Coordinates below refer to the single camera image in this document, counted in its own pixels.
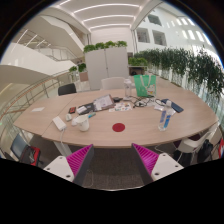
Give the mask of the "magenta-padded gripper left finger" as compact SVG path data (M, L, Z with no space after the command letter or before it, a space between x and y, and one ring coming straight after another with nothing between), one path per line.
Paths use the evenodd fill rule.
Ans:
M93 155L94 147L90 144L67 157L58 156L44 170L82 186Z

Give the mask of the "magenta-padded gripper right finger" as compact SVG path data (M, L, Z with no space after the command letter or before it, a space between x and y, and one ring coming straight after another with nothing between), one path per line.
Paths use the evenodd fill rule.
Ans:
M183 169L167 153L157 154L135 143L131 145L131 150L145 185Z

